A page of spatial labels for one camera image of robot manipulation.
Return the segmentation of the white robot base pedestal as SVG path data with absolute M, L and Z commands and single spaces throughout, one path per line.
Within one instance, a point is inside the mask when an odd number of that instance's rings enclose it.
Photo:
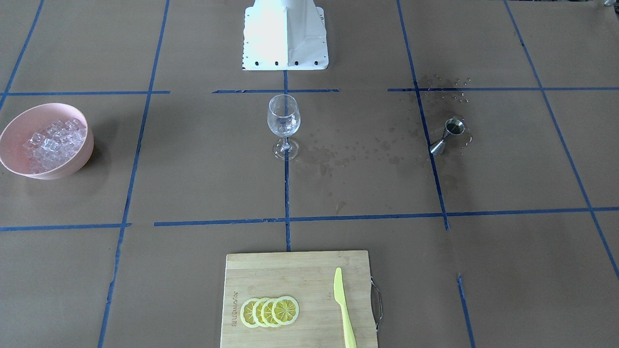
M 327 69 L 325 15 L 313 0 L 256 0 L 246 7 L 242 69 L 313 71 Z

